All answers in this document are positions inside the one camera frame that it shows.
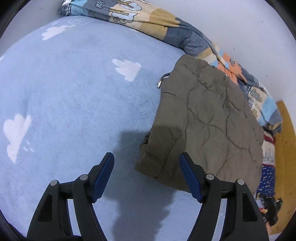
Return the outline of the olive brown puffer jacket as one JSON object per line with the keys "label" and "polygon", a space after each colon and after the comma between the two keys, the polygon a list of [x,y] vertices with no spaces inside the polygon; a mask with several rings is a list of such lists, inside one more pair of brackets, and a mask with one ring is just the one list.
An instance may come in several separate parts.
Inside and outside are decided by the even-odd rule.
{"label": "olive brown puffer jacket", "polygon": [[179,157],[189,154],[222,181],[259,187],[263,129],[240,88],[206,61],[183,55],[161,86],[151,130],[134,168],[171,188],[188,191]]}

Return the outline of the light blue cloud bedsheet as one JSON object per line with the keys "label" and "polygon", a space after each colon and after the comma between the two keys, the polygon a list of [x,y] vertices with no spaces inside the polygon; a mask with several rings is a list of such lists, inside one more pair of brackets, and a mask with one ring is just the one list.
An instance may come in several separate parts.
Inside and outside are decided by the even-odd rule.
{"label": "light blue cloud bedsheet", "polygon": [[106,240],[189,240],[201,204],[138,172],[161,86],[183,51],[128,27],[68,16],[1,58],[1,239],[27,233],[52,180],[105,154],[114,168],[93,205]]}

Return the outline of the yellow orange floral cloth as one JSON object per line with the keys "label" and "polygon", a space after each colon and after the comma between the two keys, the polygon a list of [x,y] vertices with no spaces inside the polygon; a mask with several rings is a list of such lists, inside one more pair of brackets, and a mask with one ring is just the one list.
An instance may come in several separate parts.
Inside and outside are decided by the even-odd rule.
{"label": "yellow orange floral cloth", "polygon": [[265,222],[270,226],[274,226],[278,221],[278,212],[282,206],[282,199],[276,200],[274,197],[259,196],[263,208],[260,208],[261,214]]}

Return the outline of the colourful patchwork quilt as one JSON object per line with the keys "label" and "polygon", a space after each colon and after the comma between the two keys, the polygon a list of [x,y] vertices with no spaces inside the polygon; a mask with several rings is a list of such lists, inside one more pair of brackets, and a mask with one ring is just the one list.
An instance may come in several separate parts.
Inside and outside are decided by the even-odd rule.
{"label": "colourful patchwork quilt", "polygon": [[282,117],[267,89],[197,28],[148,1],[63,1],[63,16],[88,16],[135,29],[206,61],[240,87],[266,131],[281,132]]}

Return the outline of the wooden headboard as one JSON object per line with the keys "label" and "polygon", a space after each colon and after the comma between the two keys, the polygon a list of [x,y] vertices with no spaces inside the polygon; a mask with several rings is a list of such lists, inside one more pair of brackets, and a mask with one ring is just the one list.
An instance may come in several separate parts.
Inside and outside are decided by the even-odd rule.
{"label": "wooden headboard", "polygon": [[283,122],[275,137],[275,199],[281,198],[282,206],[271,235],[282,232],[295,212],[295,129],[285,103],[276,104]]}

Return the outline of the navy star patterned pillow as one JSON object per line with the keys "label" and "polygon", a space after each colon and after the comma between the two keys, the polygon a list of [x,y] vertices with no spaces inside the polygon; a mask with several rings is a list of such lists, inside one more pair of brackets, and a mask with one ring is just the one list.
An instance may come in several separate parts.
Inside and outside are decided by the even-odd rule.
{"label": "navy star patterned pillow", "polygon": [[262,143],[262,156],[261,179],[256,199],[271,198],[275,195],[275,139],[266,131]]}

